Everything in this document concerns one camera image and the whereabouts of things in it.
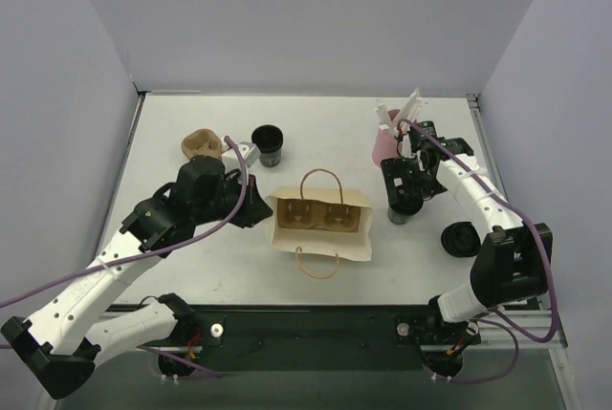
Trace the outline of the black coffee cup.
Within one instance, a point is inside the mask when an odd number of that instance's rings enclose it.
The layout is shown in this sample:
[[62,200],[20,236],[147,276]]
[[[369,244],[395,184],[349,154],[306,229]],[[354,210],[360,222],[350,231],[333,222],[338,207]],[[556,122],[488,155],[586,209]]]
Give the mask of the black coffee cup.
[[263,166],[274,167],[280,163],[284,136],[277,126],[258,126],[251,133],[251,142],[260,151],[259,161]]
[[389,221],[395,225],[407,224],[413,216],[418,214],[422,208],[419,207],[394,207],[390,205],[387,209]]

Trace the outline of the beige paper bag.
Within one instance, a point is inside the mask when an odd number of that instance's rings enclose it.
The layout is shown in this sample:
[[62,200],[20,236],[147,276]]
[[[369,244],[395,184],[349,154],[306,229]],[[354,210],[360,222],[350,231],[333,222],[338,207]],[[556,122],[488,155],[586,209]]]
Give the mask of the beige paper bag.
[[[309,277],[334,277],[342,260],[372,260],[374,212],[370,199],[358,189],[344,188],[333,171],[312,169],[303,175],[298,187],[280,186],[265,202],[273,211],[273,217],[266,221],[270,246],[291,253]],[[304,255],[330,257],[334,269],[316,274],[302,263]]]

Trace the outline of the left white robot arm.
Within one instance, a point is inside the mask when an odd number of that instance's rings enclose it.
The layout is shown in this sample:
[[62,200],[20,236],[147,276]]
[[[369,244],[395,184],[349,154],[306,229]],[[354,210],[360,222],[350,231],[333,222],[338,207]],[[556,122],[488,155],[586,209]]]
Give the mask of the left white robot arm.
[[116,356],[157,340],[185,345],[201,333],[195,311],[174,293],[100,320],[132,283],[187,244],[200,225],[254,227],[272,214],[245,165],[228,171],[217,159],[197,156],[175,182],[134,207],[87,274],[42,309],[11,317],[1,334],[53,399],[66,398]]

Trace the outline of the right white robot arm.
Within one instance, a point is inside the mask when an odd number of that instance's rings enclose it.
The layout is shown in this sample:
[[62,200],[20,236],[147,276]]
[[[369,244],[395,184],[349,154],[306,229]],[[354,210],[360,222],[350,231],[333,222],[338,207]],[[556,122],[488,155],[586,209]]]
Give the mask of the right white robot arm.
[[507,205],[463,139],[415,142],[416,156],[380,163],[390,221],[406,223],[426,201],[444,193],[467,216],[443,230],[441,243],[453,257],[472,258],[469,279],[435,297],[436,310],[424,318],[426,334],[444,341],[456,333],[458,322],[547,292],[553,235],[544,224],[528,227]]

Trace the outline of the pink straw holder cup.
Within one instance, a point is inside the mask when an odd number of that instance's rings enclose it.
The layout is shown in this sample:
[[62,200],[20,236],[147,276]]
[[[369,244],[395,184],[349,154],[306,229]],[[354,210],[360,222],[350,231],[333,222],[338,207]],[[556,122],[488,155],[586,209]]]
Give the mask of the pink straw holder cup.
[[372,161],[379,167],[381,161],[397,157],[397,127],[390,127],[383,121],[379,122],[377,135],[372,150]]

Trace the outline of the brown pulp cup carrier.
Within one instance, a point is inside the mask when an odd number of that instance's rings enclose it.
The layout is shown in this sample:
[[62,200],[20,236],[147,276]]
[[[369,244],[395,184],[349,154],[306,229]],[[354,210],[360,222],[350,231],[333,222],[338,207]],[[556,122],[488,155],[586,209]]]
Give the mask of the brown pulp cup carrier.
[[184,137],[181,142],[181,150],[189,160],[196,156],[206,156],[221,160],[223,143],[212,130],[202,128]]

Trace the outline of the white wrapped straw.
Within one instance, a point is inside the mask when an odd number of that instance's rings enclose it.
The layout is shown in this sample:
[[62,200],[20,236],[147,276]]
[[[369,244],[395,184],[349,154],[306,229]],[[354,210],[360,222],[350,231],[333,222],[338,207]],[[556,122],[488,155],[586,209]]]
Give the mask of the white wrapped straw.
[[415,88],[408,97],[407,103],[393,119],[395,129],[399,129],[403,119],[414,120],[418,117],[423,106],[420,90]]
[[379,129],[386,132],[391,137],[395,136],[395,127],[393,118],[389,116],[387,107],[380,100],[377,101],[375,107],[376,114],[379,118]]

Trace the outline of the stack of black lids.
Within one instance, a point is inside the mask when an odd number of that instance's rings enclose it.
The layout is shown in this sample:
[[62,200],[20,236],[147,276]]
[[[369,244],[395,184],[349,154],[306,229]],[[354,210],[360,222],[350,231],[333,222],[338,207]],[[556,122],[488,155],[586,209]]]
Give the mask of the stack of black lids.
[[456,258],[475,257],[481,249],[481,241],[470,222],[456,222],[446,227],[441,234],[444,250]]

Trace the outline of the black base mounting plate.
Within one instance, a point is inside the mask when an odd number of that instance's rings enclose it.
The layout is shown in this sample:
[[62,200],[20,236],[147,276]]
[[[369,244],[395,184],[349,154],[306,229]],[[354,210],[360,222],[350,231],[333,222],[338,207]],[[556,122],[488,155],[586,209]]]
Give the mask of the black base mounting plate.
[[417,370],[424,353],[479,343],[466,322],[447,323],[428,305],[213,306],[195,309],[181,338],[151,346],[185,352],[202,366],[243,372],[396,372]]

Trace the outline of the aluminium frame rail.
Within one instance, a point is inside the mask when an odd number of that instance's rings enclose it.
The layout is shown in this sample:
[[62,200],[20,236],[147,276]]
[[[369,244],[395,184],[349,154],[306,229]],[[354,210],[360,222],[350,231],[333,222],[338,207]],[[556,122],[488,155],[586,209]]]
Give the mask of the aluminium frame rail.
[[[478,94],[466,95],[466,99],[470,108],[470,113],[474,122],[474,127],[476,129],[476,133],[480,141],[480,145],[482,147],[485,164],[489,169],[489,177],[492,179],[493,184],[501,192],[504,198],[508,200],[509,197],[504,188],[501,175],[493,157],[492,147],[490,145],[490,141],[484,127],[484,120],[482,120],[478,98]],[[496,313],[498,314],[498,317],[504,322],[506,322],[510,327],[512,327],[517,332],[536,343],[548,343],[549,341],[553,340],[555,335],[557,335],[561,345],[563,347],[566,347],[567,342],[565,340],[560,315],[558,313],[555,288],[552,288],[552,291],[548,292],[545,295],[538,295],[536,297],[530,298],[529,302],[532,301],[535,301],[537,303],[539,309],[538,315],[540,317],[544,316],[544,321],[546,321],[547,319],[551,321],[550,327],[546,328],[546,332],[544,334],[533,334],[526,328],[523,328],[518,324],[518,321],[521,320],[521,317],[519,316],[519,312],[517,311],[517,309],[519,308],[517,302],[505,305],[504,311],[498,309]]]

